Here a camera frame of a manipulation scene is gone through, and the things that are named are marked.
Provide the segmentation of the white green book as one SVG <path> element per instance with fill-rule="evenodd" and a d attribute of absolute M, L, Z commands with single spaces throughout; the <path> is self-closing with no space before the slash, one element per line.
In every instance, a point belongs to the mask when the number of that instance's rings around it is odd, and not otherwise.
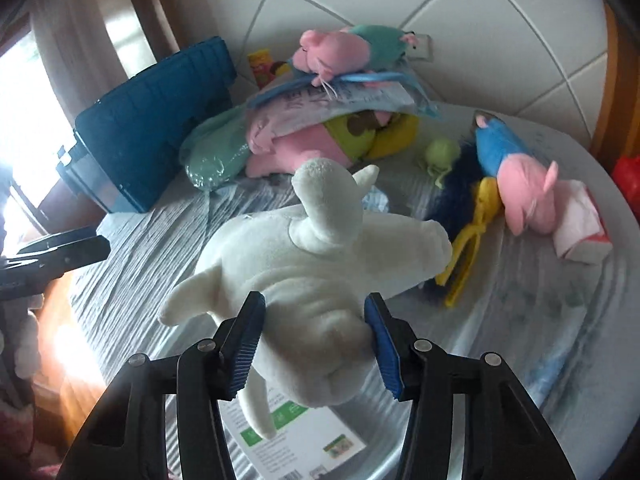
<path fill-rule="evenodd" d="M 246 421 L 240 402 L 218 408 L 238 479 L 320 479 L 367 448 L 330 408 L 304 408 L 278 390 L 268 390 L 277 434 L 265 440 Z"/>

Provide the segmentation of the white plush green mane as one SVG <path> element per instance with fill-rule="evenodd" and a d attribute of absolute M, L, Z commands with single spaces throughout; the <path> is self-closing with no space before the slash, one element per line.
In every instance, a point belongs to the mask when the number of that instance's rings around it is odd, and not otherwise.
<path fill-rule="evenodd" d="M 350 172 L 327 158 L 304 162 L 292 179 L 298 204 L 227 221 L 160 307 L 167 326 L 201 314 L 221 323 L 250 292 L 264 296 L 262 336 L 239 394 L 259 437 L 276 434 L 270 389 L 305 408 L 356 396 L 374 359 L 364 300 L 400 295 L 451 259 L 438 222 L 363 208 L 377 177 L 373 165 Z"/>

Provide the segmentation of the striped bed sheet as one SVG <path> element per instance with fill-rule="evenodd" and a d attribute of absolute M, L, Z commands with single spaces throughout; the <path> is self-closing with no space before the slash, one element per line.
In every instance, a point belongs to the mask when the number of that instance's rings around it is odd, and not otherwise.
<path fill-rule="evenodd" d="M 611 467 L 639 417 L 639 227 L 620 190 L 565 133 L 511 117 L 509 127 L 562 177 L 584 182 L 613 249 L 596 266 L 560 259 L 552 241 L 513 236 L 491 223 L 457 304 L 411 289 L 393 315 L 460 356 L 499 353 L 540 406 L 574 473 Z M 70 312 L 91 362 L 113 378 L 130 356 L 173 356 L 208 336 L 207 316 L 177 328 L 157 321 L 171 289 L 190 276 L 204 245 L 228 219 L 296 203 L 288 177 L 239 178 L 212 194 L 185 177 L 147 214 L 110 214 L 99 231 L 108 258 L 75 271 Z"/>

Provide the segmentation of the blue plastic storage crate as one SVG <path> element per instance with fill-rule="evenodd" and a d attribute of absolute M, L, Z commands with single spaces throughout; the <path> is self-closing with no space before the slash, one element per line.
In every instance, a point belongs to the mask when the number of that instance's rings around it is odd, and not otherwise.
<path fill-rule="evenodd" d="M 149 211 L 181 170 L 183 140 L 232 107 L 235 78 L 218 36 L 142 70 L 76 117 L 58 175 L 108 214 Z"/>

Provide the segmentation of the teal cushion in plastic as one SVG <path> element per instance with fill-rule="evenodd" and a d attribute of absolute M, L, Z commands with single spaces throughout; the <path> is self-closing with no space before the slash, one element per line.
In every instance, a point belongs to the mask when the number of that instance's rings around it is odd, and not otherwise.
<path fill-rule="evenodd" d="M 212 192 L 243 170 L 250 157 L 246 129 L 245 106 L 240 105 L 206 119 L 184 139 L 179 162 L 196 188 Z"/>

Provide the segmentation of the pink white tissue pack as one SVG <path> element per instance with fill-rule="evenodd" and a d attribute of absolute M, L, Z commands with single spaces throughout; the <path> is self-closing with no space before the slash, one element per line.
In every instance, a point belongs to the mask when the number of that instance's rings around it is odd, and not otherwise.
<path fill-rule="evenodd" d="M 613 244 L 587 185 L 561 180 L 555 185 L 554 195 L 558 224 L 552 240 L 556 255 L 592 266 L 602 263 Z"/>

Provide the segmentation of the dark blue furry item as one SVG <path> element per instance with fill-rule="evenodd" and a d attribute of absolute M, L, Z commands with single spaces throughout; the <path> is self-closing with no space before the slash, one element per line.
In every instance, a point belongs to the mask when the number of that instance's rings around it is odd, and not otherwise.
<path fill-rule="evenodd" d="M 472 188 L 483 177 L 475 143 L 463 143 L 459 159 L 445 178 L 444 185 L 426 216 L 427 220 L 435 220 L 445 229 L 451 244 L 462 228 L 472 220 Z M 445 298 L 446 289 L 437 286 L 434 278 L 424 285 L 424 290 L 442 300 Z"/>

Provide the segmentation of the pink pig plush blue shirt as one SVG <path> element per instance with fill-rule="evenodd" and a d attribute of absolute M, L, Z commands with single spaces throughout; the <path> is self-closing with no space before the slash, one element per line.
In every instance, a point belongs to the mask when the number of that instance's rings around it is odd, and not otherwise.
<path fill-rule="evenodd" d="M 495 115 L 477 110 L 473 118 L 477 159 L 497 180 L 506 225 L 514 236 L 530 229 L 541 235 L 556 227 L 554 189 L 559 166 L 544 166 L 524 141 Z"/>

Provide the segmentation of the large pink plush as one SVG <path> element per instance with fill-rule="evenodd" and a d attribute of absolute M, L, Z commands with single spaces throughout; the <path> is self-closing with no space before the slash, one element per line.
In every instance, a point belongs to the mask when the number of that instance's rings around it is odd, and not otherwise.
<path fill-rule="evenodd" d="M 331 159 L 345 168 L 352 166 L 352 160 L 333 139 L 329 130 L 325 126 L 314 125 L 275 138 L 270 153 L 251 154 L 246 162 L 245 173 L 250 178 L 294 174 L 307 160 L 313 158 Z"/>

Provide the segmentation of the green ball toy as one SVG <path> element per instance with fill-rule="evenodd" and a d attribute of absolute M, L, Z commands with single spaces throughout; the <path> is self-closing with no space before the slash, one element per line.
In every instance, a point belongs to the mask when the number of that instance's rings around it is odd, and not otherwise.
<path fill-rule="evenodd" d="M 419 159 L 420 165 L 434 181 L 436 188 L 442 188 L 444 180 L 450 174 L 452 166 L 461 155 L 461 146 L 458 142 L 437 138 L 424 148 Z"/>

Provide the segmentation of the red plastic bag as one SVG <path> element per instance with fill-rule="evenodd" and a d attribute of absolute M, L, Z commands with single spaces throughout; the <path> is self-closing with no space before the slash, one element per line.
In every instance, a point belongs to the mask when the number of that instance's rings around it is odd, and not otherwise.
<path fill-rule="evenodd" d="M 631 208 L 640 204 L 640 156 L 621 157 L 615 164 L 612 179 Z"/>

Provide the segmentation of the red yellow chips can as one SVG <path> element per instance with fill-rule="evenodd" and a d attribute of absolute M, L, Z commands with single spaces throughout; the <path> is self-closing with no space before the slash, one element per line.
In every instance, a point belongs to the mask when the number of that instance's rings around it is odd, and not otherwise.
<path fill-rule="evenodd" d="M 260 49 L 247 55 L 247 62 L 259 89 L 273 81 L 273 58 L 269 49 Z"/>

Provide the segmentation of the yellow green plush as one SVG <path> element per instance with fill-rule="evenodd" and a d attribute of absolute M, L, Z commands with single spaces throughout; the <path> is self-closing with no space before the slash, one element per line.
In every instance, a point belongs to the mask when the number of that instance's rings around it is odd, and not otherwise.
<path fill-rule="evenodd" d="M 416 140 L 419 122 L 410 114 L 362 110 L 334 117 L 322 126 L 354 164 L 405 151 Z"/>

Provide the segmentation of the pink pig plush teal hat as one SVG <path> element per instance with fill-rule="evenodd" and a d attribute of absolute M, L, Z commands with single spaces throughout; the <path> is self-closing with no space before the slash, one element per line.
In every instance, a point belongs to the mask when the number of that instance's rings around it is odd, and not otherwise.
<path fill-rule="evenodd" d="M 357 25 L 333 32 L 309 29 L 302 33 L 292 66 L 311 74 L 319 87 L 338 76 L 389 70 L 420 44 L 414 32 L 384 25 Z"/>

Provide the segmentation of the white wall sockets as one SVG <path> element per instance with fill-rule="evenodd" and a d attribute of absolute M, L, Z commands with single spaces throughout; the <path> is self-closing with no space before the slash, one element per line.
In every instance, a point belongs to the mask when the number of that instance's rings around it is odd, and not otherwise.
<path fill-rule="evenodd" d="M 416 35 L 416 43 L 407 51 L 408 59 L 431 63 L 434 60 L 433 40 L 430 35 Z"/>

